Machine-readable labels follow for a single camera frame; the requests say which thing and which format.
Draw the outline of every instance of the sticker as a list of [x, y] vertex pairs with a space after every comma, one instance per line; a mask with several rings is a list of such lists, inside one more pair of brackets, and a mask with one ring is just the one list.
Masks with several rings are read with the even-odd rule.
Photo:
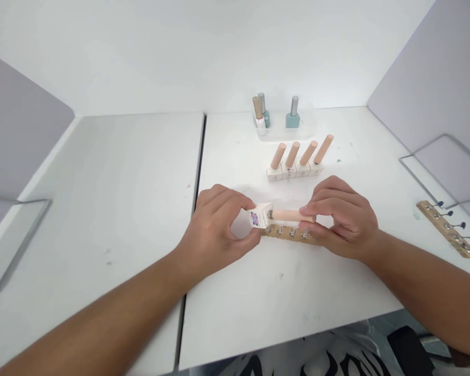
[[259, 226], [260, 225], [260, 219], [257, 217], [257, 214], [255, 212], [251, 212], [251, 220], [252, 224], [254, 226]]

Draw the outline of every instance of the white wall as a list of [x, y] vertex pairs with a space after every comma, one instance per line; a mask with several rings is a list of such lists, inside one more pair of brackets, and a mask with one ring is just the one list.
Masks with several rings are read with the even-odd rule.
[[79, 115], [366, 105], [432, 3], [0, 0], [0, 58]]

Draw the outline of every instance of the wooden cap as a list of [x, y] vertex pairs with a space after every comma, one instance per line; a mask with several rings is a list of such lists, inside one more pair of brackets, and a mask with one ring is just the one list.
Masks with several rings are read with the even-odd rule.
[[315, 151], [315, 149], [317, 149], [317, 146], [319, 145], [319, 143], [317, 141], [312, 141], [309, 145], [308, 145], [308, 148], [306, 149], [306, 151], [304, 152], [303, 156], [301, 157], [301, 159], [299, 160], [299, 164], [304, 166], [308, 163], [308, 161], [310, 160], [313, 152]]
[[322, 146], [317, 152], [317, 155], [315, 156], [315, 158], [313, 158], [313, 162], [316, 165], [318, 165], [320, 162], [322, 162], [322, 159], [324, 159], [325, 153], [327, 153], [327, 149], [329, 149], [329, 146], [331, 145], [331, 142], [333, 141], [333, 139], [334, 139], [333, 135], [326, 136], [324, 142], [322, 143]]
[[296, 159], [296, 155], [298, 155], [299, 149], [299, 142], [294, 141], [291, 146], [291, 150], [289, 151], [289, 155], [287, 156], [286, 166], [291, 168], [294, 164], [294, 160]]
[[272, 212], [272, 219], [289, 222], [305, 221], [315, 223], [317, 221], [317, 216], [304, 216], [297, 210], [275, 209]]
[[263, 118], [263, 111], [261, 111], [261, 102], [259, 97], [252, 97], [252, 103], [254, 104], [254, 111], [256, 112], [256, 119]]
[[286, 151], [286, 144], [284, 143], [278, 144], [277, 151], [275, 152], [272, 163], [270, 164], [270, 167], [273, 168], [274, 170], [278, 168], [278, 165], [280, 164], [280, 161], [282, 160], [282, 157], [284, 156], [284, 151]]

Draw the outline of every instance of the white desk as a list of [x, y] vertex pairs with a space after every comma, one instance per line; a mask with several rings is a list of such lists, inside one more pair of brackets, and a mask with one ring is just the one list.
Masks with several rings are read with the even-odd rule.
[[[397, 160], [407, 151], [376, 117], [367, 108], [317, 110], [316, 114], [321, 127], [314, 139], [322, 142], [327, 133], [336, 136], [325, 159], [326, 169], [317, 178], [274, 183], [267, 182], [265, 168], [277, 143], [258, 140], [251, 116], [208, 115], [199, 189], [220, 183], [255, 202], [299, 208], [319, 181], [336, 174], [370, 200], [381, 229], [470, 273], [470, 260], [462, 258], [415, 207], [428, 197]], [[302, 149], [308, 143], [303, 142]], [[225, 169], [224, 164], [238, 167]], [[470, 228], [470, 220], [459, 208], [455, 213], [453, 219], [466, 220]], [[330, 218], [319, 221], [331, 224]], [[239, 234], [248, 231], [246, 214], [239, 216], [233, 229]], [[180, 369], [401, 307], [360, 262], [324, 248], [262, 238], [240, 261], [187, 294]]]
[[[0, 366], [176, 246], [191, 217], [203, 118], [80, 121], [29, 197], [53, 203], [0, 292]], [[179, 322], [180, 305], [131, 374], [173, 370]]]

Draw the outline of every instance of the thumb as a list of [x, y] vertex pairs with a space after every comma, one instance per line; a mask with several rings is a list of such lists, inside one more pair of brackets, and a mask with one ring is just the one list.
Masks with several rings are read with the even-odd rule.
[[233, 247], [237, 257], [240, 259], [254, 247], [256, 247], [260, 243], [261, 239], [261, 231], [260, 229], [253, 228], [249, 235], [247, 235], [243, 239], [235, 240]]
[[301, 230], [307, 230], [311, 236], [322, 246], [332, 251], [343, 245], [344, 240], [327, 227], [318, 223], [299, 222]]

